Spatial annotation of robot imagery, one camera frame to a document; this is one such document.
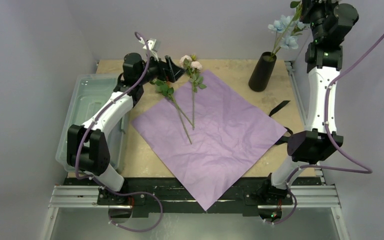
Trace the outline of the peach pink rose stem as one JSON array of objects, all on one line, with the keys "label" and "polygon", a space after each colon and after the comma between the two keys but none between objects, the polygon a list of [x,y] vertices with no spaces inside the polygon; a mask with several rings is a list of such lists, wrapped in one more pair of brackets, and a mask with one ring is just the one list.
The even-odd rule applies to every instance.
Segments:
[{"label": "peach pink rose stem", "polygon": [[179,116],[179,119],[180,119],[180,122],[182,124],[182,127],[183,127],[183,130],[186,134],[186,137],[189,141],[189,143],[192,145],[193,144],[193,141],[190,137],[190,134],[189,134],[189,131],[186,127],[186,124],[185,124],[185,121],[184,119],[186,119],[186,121],[193,127],[193,123],[192,121],[190,120],[190,118],[186,115],[186,113],[182,110],[182,108],[179,106],[175,96],[174,96],[174,93],[175,93],[175,90],[172,86],[170,86],[169,82],[168,81],[165,81],[165,80],[160,80],[160,79],[154,79],[154,80],[151,80],[150,81],[150,84],[151,85],[154,85],[155,86],[155,92],[162,95],[165,99],[167,99],[169,102],[171,102],[176,111],[177,111],[177,114]]}]

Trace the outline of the blue flower stem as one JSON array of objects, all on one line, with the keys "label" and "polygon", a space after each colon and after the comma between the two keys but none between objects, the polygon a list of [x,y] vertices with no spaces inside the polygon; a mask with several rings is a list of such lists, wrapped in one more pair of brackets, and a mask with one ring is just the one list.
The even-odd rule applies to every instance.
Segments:
[{"label": "blue flower stem", "polygon": [[310,25],[303,23],[301,14],[303,12],[303,0],[292,0],[290,8],[295,10],[293,15],[281,15],[279,20],[269,24],[268,29],[275,34],[273,49],[269,54],[268,61],[272,62],[275,55],[281,50],[297,50],[299,48],[298,38],[304,30],[308,30]]}]

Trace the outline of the purple tissue paper sheet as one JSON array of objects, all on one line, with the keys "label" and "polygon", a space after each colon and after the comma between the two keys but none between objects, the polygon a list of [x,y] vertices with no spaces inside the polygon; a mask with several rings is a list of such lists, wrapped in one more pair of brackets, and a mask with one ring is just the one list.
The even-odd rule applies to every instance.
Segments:
[{"label": "purple tissue paper sheet", "polygon": [[185,84],[132,121],[153,152],[208,210],[286,128],[206,70],[205,89]]}]

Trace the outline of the black ribbon gold lettering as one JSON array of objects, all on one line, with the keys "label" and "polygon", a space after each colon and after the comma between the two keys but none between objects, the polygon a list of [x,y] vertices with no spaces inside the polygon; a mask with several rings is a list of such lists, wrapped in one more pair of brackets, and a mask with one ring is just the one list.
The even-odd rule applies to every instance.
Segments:
[{"label": "black ribbon gold lettering", "polygon": [[[269,113],[269,117],[272,117],[274,114],[276,114],[277,112],[279,112],[282,108],[284,108],[288,103],[290,102],[290,100],[283,100],[281,103],[279,103],[276,107],[274,107],[270,113]],[[288,136],[285,136],[283,135],[276,143],[275,145],[278,146],[278,145],[282,145],[282,144],[285,144],[288,142],[289,138],[294,134],[294,132],[288,128],[288,127],[284,127],[286,129],[286,132],[288,133]]]}]

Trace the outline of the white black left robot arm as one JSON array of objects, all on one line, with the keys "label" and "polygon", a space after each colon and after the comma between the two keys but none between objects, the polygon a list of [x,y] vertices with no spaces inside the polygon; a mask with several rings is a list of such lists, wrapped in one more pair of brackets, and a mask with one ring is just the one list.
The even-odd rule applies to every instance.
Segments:
[{"label": "white black left robot arm", "polygon": [[185,73],[169,56],[165,61],[154,56],[143,60],[135,52],[124,57],[122,69],[105,105],[86,122],[68,128],[66,145],[67,164],[110,189],[109,197],[118,205],[128,201],[129,191],[123,187],[124,178],[110,164],[109,133],[138,103],[144,84],[155,79],[174,83]]}]

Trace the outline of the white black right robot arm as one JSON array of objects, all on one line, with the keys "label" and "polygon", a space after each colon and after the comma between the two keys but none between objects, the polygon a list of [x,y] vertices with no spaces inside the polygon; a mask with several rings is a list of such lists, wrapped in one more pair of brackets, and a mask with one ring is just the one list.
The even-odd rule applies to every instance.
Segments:
[{"label": "white black right robot arm", "polygon": [[325,161],[343,144],[335,123],[334,79],[343,64],[342,42],[359,19],[357,9],[337,0],[303,0],[300,21],[308,24],[312,42],[305,53],[310,83],[310,99],[304,131],[292,134],[287,141],[287,158],[270,174],[270,184],[260,196],[268,204],[280,198],[281,192],[304,170]]}]

